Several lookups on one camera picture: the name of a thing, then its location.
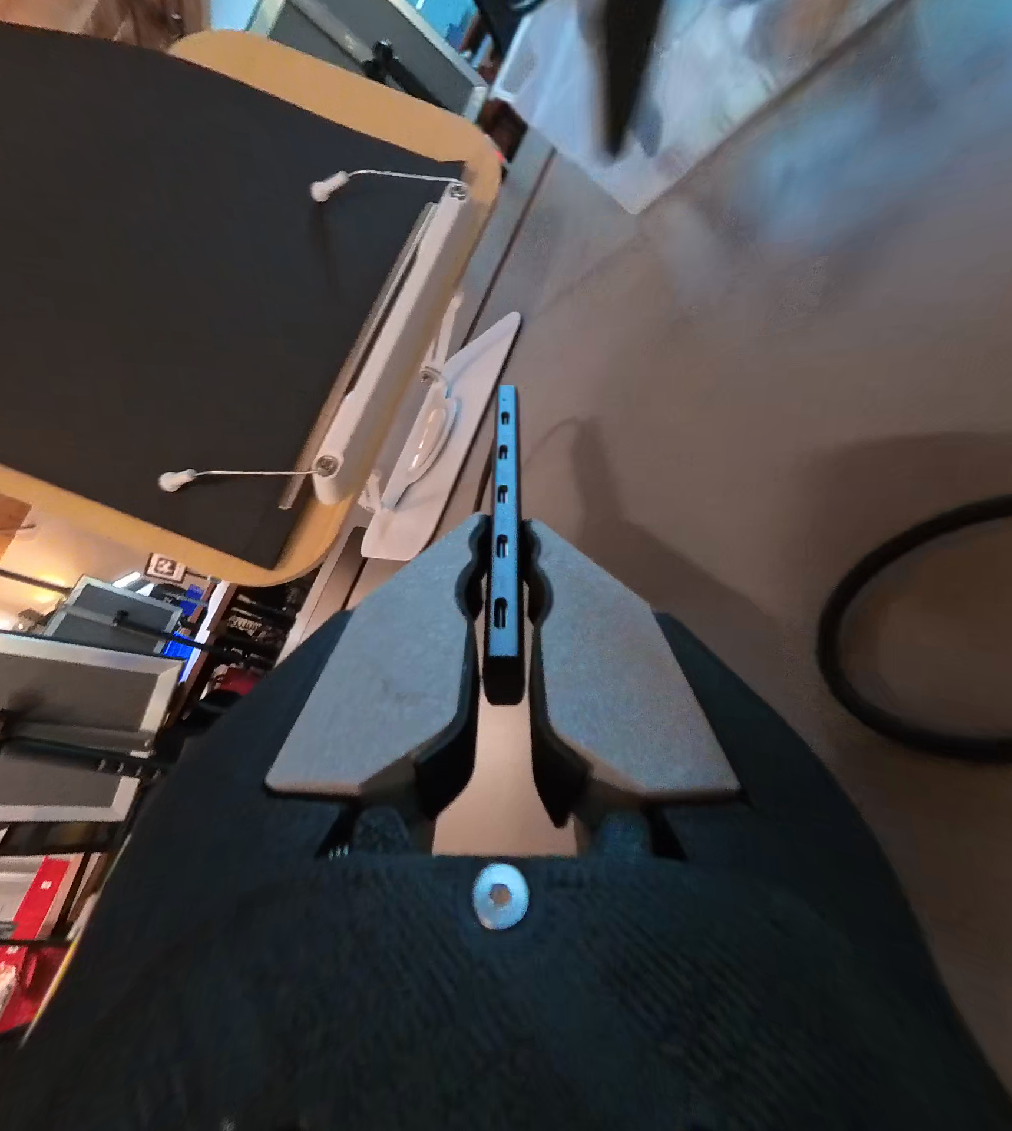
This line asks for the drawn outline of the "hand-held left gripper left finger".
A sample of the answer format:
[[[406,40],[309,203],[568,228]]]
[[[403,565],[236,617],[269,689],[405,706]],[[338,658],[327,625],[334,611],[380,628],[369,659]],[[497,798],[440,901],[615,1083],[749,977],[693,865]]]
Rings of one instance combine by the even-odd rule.
[[[436,818],[470,782],[482,516],[351,612],[265,777],[269,791]]]

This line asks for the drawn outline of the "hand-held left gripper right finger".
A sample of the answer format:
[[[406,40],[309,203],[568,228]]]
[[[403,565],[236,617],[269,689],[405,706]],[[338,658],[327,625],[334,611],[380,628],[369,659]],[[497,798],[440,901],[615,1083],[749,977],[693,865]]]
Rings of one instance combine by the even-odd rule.
[[[553,824],[739,798],[652,607],[539,520],[527,549],[531,770]]]

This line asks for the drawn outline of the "grey metal case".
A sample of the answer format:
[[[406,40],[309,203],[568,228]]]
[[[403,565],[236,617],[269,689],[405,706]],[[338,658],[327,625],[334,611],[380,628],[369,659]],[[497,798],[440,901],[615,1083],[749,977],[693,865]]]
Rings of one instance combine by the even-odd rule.
[[[119,822],[183,663],[0,631],[0,824]]]

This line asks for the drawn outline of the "red box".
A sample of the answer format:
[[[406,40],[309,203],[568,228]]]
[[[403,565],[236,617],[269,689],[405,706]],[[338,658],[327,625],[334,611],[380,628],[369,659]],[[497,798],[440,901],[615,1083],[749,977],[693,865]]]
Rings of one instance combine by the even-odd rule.
[[[88,855],[47,856],[35,872],[27,893],[16,912],[12,938],[61,938],[70,923],[76,884],[83,879]],[[34,947],[0,947],[0,1035],[32,1024],[47,994],[57,987],[59,972],[70,950],[68,943]]]

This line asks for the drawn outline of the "black mat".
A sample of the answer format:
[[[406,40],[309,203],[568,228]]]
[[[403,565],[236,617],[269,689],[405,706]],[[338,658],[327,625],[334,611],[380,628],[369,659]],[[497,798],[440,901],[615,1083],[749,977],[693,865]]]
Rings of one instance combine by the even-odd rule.
[[[252,566],[414,222],[455,176],[198,64],[0,21],[0,465]]]

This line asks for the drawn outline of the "white clamp bracket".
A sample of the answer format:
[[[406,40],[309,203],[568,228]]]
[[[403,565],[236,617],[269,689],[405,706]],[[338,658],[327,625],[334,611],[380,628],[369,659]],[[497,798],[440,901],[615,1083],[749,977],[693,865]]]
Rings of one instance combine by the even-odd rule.
[[[173,494],[197,480],[284,477],[289,486],[279,507],[287,510],[303,481],[315,500],[334,506],[348,499],[352,483],[365,470],[369,454],[381,441],[384,422],[398,404],[403,385],[419,366],[429,338],[442,319],[442,304],[457,280],[458,259],[474,235],[470,185],[459,176],[429,176],[380,169],[336,172],[309,187],[319,209],[364,178],[419,182],[439,188],[414,223],[371,312],[334,382],[334,390],[291,470],[164,472],[163,493]]]

